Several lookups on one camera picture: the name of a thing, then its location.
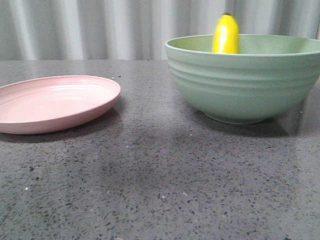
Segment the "yellow banana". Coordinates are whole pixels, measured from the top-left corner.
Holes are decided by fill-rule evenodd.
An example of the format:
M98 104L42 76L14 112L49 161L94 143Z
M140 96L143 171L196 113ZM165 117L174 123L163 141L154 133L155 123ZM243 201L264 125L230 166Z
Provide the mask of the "yellow banana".
M229 12L221 15L213 35L212 52L220 54L239 53L239 26Z

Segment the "green ribbed bowl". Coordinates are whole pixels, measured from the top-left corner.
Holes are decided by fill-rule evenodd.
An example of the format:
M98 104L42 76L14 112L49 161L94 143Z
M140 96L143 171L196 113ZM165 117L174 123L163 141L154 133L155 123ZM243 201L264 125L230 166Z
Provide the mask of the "green ribbed bowl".
M283 35L242 34L239 53L213 53L211 35L165 43L173 81L208 117L253 124L301 102L320 76L320 42Z

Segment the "pink plate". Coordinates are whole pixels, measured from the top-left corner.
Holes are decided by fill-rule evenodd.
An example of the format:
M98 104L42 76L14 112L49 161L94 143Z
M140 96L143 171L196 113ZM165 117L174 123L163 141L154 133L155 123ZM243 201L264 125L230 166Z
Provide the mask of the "pink plate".
M76 127L110 110L120 92L117 82L87 75L8 84L0 88L0 131L29 135Z

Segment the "white pleated curtain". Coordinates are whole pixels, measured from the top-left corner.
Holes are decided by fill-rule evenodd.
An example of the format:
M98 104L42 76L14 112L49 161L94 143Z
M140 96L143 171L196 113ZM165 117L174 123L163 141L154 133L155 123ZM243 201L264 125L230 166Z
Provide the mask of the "white pleated curtain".
M317 0L3 0L0 58L163 60L165 41L213 34L225 12L242 34L317 39Z

